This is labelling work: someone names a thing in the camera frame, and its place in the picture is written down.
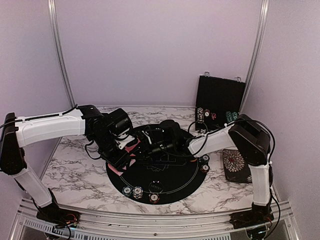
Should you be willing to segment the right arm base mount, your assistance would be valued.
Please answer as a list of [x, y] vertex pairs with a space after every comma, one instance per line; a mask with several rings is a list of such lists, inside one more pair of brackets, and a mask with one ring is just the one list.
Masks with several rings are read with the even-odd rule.
[[229, 222], [234, 229], [246, 228], [273, 221], [270, 205], [260, 206], [252, 203], [251, 210], [235, 212], [230, 215]]

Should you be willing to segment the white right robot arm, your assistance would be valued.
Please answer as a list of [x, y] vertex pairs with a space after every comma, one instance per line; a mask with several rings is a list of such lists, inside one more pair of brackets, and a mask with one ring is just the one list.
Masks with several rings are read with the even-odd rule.
[[250, 169], [253, 184], [251, 210], [239, 212], [237, 219], [247, 217], [252, 224], [258, 224], [273, 217], [270, 158], [275, 149], [275, 137], [262, 122], [241, 114], [235, 121], [203, 136], [185, 138], [177, 122], [165, 120], [155, 129], [144, 125], [136, 135], [143, 145], [142, 155], [146, 158], [163, 154], [177, 158], [200, 158], [218, 150], [236, 148]]

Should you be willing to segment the clear round dealer button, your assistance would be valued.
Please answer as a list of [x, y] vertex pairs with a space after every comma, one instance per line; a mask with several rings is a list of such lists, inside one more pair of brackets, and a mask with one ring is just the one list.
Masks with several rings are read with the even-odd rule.
[[152, 181], [148, 185], [148, 189], [151, 193], [162, 193], [164, 190], [164, 186], [160, 181]]

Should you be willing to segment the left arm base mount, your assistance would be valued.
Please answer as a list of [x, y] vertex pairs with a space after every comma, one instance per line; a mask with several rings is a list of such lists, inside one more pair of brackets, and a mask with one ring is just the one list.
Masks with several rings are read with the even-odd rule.
[[40, 207], [35, 202], [34, 204], [37, 208], [36, 217], [40, 220], [58, 224], [61, 227], [78, 223], [80, 217], [78, 211], [60, 208], [55, 201], [45, 207]]

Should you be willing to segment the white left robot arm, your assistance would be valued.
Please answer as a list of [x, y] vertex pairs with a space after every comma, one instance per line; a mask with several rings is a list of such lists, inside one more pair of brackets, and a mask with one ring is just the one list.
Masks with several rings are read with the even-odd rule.
[[132, 128], [130, 117], [122, 108], [102, 113], [94, 105], [75, 105], [67, 111], [30, 117], [18, 117], [11, 112], [1, 126], [0, 169], [32, 198], [41, 215], [58, 223], [65, 210], [27, 162], [25, 148], [64, 137], [84, 136], [97, 145], [99, 158], [121, 172], [131, 162], [125, 147], [134, 140]]

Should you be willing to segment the red playing card deck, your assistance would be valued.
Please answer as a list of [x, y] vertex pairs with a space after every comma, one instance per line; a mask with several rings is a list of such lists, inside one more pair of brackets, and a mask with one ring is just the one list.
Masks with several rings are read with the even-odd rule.
[[113, 167], [110, 163], [107, 164], [107, 167], [108, 167], [111, 171], [113, 171], [116, 175], [121, 176], [122, 174], [124, 174], [125, 172], [127, 172], [128, 169], [129, 169], [134, 163], [135, 163], [135, 161], [132, 160], [132, 161], [130, 162], [130, 164], [129, 164], [129, 167], [124, 166], [121, 171], [120, 171], [120, 170], [117, 170], [117, 169], [116, 169], [115, 167]]

